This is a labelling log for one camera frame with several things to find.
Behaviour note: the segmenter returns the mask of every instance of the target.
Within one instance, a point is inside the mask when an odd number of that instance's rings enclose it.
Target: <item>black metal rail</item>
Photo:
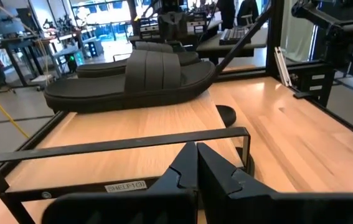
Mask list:
[[[48,157],[69,156],[76,154],[87,154],[93,152],[114,151],[119,149],[131,149],[148,146],[159,146],[167,144],[176,144],[182,142],[204,141],[210,139],[222,139],[233,137],[244,137],[242,151],[238,151],[239,155],[244,156],[242,161],[249,161],[250,155],[250,135],[246,128],[225,128],[208,131],[197,131],[192,133],[168,134],[163,136],[153,136],[145,138],[124,139],[107,142],[96,142],[90,144],[77,144],[71,146],[61,146],[48,148],[46,150],[34,149],[16,152],[7,152],[0,154],[0,162],[20,162],[30,159],[43,159]],[[139,179],[144,181],[149,187],[159,177],[147,177]],[[52,187],[47,189],[31,189],[25,191],[8,192],[9,184],[6,182],[4,175],[0,171],[0,199],[12,213],[14,218],[21,224],[35,223],[29,215],[22,202],[30,200],[45,200],[49,198],[59,197],[72,192],[105,192],[107,185],[119,184],[123,182],[133,182],[138,180],[122,180],[115,182],[102,182],[83,185]]]

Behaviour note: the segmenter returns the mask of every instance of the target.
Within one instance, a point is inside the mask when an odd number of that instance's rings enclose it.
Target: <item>equipment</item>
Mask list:
[[[353,46],[353,21],[340,21],[322,11],[317,10],[321,1],[298,1],[291,13],[294,17],[307,19],[321,29],[326,29],[326,51],[324,61],[336,69],[347,66],[352,60],[349,49]]]
[[[7,9],[13,17],[17,17],[16,9]],[[18,19],[13,19],[6,13],[0,10],[0,35],[1,34],[12,34],[24,31],[22,23]]]
[[[42,217],[56,223],[353,223],[353,194],[285,194],[236,168],[204,143],[188,142],[149,189],[58,198]]]
[[[225,29],[219,39],[219,45],[237,44],[237,42],[248,32],[245,27],[234,27],[233,29]]]
[[[83,44],[84,44],[84,47],[87,49],[87,51],[90,53],[91,57],[98,57],[99,55],[104,53],[101,40],[96,39],[96,37],[93,37],[88,40],[84,40]]]

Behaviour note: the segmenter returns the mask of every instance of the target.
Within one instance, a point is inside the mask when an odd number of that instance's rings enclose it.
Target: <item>wooden table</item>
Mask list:
[[[39,147],[219,128],[223,124],[214,103],[223,104],[236,110],[234,126],[245,126],[252,136],[256,179],[280,192],[353,192],[353,133],[311,103],[293,98],[273,78],[216,83],[209,93],[181,105],[70,114]],[[229,140],[209,144],[235,165],[241,163]],[[22,162],[7,181],[20,190],[158,175],[180,146]],[[49,203],[24,205],[38,221]],[[199,220],[205,223],[202,212]],[[15,222],[0,201],[0,223]]]
[[[97,114],[70,113],[39,148],[224,128],[206,91],[188,103]],[[242,162],[230,139],[206,141],[235,166]],[[6,178],[8,191],[161,176],[184,144],[99,152],[21,162]],[[23,203],[34,220],[50,200]],[[0,201],[0,223],[16,223]]]

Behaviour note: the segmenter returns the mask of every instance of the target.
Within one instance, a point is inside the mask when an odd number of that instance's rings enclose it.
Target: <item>black disc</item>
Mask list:
[[[222,118],[226,128],[230,127],[234,124],[234,122],[236,122],[236,111],[233,108],[224,105],[216,105],[216,108],[218,109],[218,113]]]

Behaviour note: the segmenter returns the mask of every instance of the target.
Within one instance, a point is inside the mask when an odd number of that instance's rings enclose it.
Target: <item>metal bracket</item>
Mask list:
[[[289,73],[287,69],[286,62],[284,60],[283,53],[281,52],[280,47],[275,47],[275,59],[278,68],[278,72],[280,74],[280,80],[284,86],[291,87],[291,80],[289,79]]]

